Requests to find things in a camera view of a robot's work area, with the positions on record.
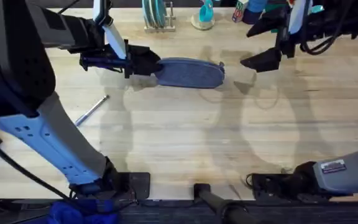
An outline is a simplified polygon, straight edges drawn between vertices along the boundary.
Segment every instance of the silver tool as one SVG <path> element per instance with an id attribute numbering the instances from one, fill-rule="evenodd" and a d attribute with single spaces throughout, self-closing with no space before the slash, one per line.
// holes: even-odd
<path id="1" fill-rule="evenodd" d="M 83 116 L 80 116 L 80 118 L 75 121 L 75 126 L 78 127 L 79 125 L 81 125 L 82 122 L 84 122 L 94 111 L 96 111 L 96 109 L 98 109 L 109 98 L 110 96 L 106 95 L 101 100 L 99 100 L 88 112 L 86 112 Z"/>

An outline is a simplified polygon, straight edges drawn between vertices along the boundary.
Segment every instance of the teal object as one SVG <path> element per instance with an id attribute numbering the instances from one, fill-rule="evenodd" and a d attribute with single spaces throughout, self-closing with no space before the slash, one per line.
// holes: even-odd
<path id="1" fill-rule="evenodd" d="M 149 6 L 149 0 L 142 0 L 142 9 L 143 9 L 143 16 L 146 20 L 146 22 L 150 26 L 154 26 L 153 20 L 150 17 L 150 6 Z"/>
<path id="2" fill-rule="evenodd" d="M 163 0 L 155 0 L 155 18 L 160 27 L 165 27 L 165 16 L 167 9 Z"/>
<path id="3" fill-rule="evenodd" d="M 154 27 L 157 28 L 160 25 L 158 24 L 156 18 L 155 18 L 155 2 L 154 0 L 149 0 L 149 8 L 150 8 L 150 18 L 152 22 L 154 23 Z"/>
<path id="4" fill-rule="evenodd" d="M 205 0 L 204 5 L 200 9 L 200 21 L 211 22 L 214 17 L 213 3 L 212 0 Z"/>
<path id="5" fill-rule="evenodd" d="M 324 10 L 324 6 L 313 6 L 311 8 L 311 13 L 317 13 L 317 12 L 321 12 Z"/>

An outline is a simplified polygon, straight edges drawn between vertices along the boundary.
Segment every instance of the black cable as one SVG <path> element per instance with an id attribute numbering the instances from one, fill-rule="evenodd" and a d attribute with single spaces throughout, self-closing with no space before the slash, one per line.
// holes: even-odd
<path id="1" fill-rule="evenodd" d="M 74 193 L 74 190 L 70 190 L 70 193 L 68 194 L 68 197 L 70 199 L 73 199 L 73 193 Z"/>
<path id="2" fill-rule="evenodd" d="M 339 21 L 339 24 L 336 27 L 334 35 L 331 38 L 329 38 L 328 40 L 325 40 L 323 43 L 317 45 L 313 49 L 310 49 L 309 45 L 307 43 L 307 26 L 308 26 L 307 17 L 308 17 L 308 13 L 309 13 L 310 0 L 306 0 L 305 8 L 303 10 L 302 33 L 301 33 L 301 49 L 304 50 L 305 52 L 307 52 L 310 55 L 319 55 L 319 54 L 322 54 L 325 51 L 327 51 L 332 46 L 332 44 L 335 42 L 335 40 L 339 37 L 339 33 L 340 33 L 341 29 L 342 29 L 342 26 L 343 26 L 343 23 L 344 23 L 345 18 L 347 16 L 347 13 L 349 12 L 349 10 L 350 10 L 350 8 L 352 6 L 352 3 L 353 3 L 353 0 L 348 1 L 348 4 L 347 4 L 345 10 L 342 13 L 341 20 Z"/>
<path id="3" fill-rule="evenodd" d="M 72 206 L 73 208 L 83 212 L 83 213 L 87 213 L 90 215 L 112 215 L 114 213 L 117 213 L 119 211 L 121 211 L 122 209 L 132 205 L 133 203 L 135 203 L 135 201 L 129 202 L 121 207 L 118 207 L 116 209 L 113 209 L 109 212 L 99 212 L 99 211 L 90 211 L 86 208 L 81 207 L 80 205 L 78 205 L 77 203 L 75 203 L 71 198 L 67 197 L 64 193 L 62 193 L 61 191 L 59 191 L 58 189 L 56 189 L 55 187 L 52 187 L 51 185 L 49 185 L 48 183 L 46 183 L 45 181 L 43 181 L 42 179 L 38 178 L 36 175 L 30 173 L 27 169 L 23 168 L 22 166 L 20 166 L 16 161 L 14 161 L 12 158 L 10 158 L 1 148 L 0 148 L 0 158 L 3 159 L 5 162 L 7 162 L 9 165 L 11 165 L 15 170 L 19 171 L 20 173 L 22 173 L 23 175 L 25 175 L 26 177 L 30 178 L 31 180 L 33 180 L 34 182 L 36 182 L 37 184 L 41 185 L 42 187 L 45 187 L 46 189 L 52 191 L 53 193 L 57 194 L 59 197 L 61 197 L 67 204 L 69 204 L 70 206 Z"/>
<path id="4" fill-rule="evenodd" d="M 252 177 L 252 174 L 248 174 L 246 177 L 246 187 L 250 190 L 254 190 L 254 186 L 249 182 L 249 177 Z"/>
<path id="5" fill-rule="evenodd" d="M 68 4 L 67 6 L 63 7 L 63 9 L 61 9 L 60 11 L 57 12 L 57 14 L 62 14 L 63 12 L 65 12 L 67 9 L 73 7 L 75 4 L 77 4 L 77 2 L 79 2 L 80 0 L 74 0 L 72 1 L 70 4 Z"/>

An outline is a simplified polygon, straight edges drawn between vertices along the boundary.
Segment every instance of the dish rack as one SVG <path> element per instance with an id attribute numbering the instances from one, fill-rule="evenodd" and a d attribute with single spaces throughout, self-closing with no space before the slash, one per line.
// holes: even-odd
<path id="1" fill-rule="evenodd" d="M 173 2 L 166 2 L 164 1 L 165 8 L 170 8 L 170 13 L 167 13 L 165 16 L 165 26 L 159 27 L 159 26 L 153 26 L 152 24 L 149 24 L 147 22 L 147 19 L 144 18 L 145 27 L 144 30 L 146 33 L 155 33 L 155 32 L 175 32 L 176 27 L 173 24 L 173 21 L 176 20 L 176 17 L 173 15 Z"/>

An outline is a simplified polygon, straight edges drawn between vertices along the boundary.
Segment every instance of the wooden table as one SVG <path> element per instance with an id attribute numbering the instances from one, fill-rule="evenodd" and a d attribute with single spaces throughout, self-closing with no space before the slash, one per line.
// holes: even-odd
<path id="1" fill-rule="evenodd" d="M 72 120 L 105 94 L 111 99 L 80 127 L 119 171 L 152 174 L 150 198 L 191 199 L 197 182 L 224 198 L 252 199 L 241 179 L 251 172 L 279 173 L 306 161 L 358 151 L 358 39 L 340 38 L 321 56 L 297 52 L 279 71 L 255 74 L 241 58 L 274 45 L 275 34 L 246 38 L 249 26 L 219 8 L 216 25 L 198 31 L 198 9 L 175 9 L 177 31 L 146 34 L 141 9 L 110 15 L 131 44 L 161 57 L 224 62 L 226 79 L 215 90 L 158 86 L 154 77 L 131 77 L 78 65 L 78 55 L 48 50 L 56 90 Z M 71 9 L 91 17 L 90 9 Z M 3 149 L 31 172 L 68 193 L 59 171 L 18 139 L 0 132 Z M 0 159 L 0 198 L 56 198 Z"/>

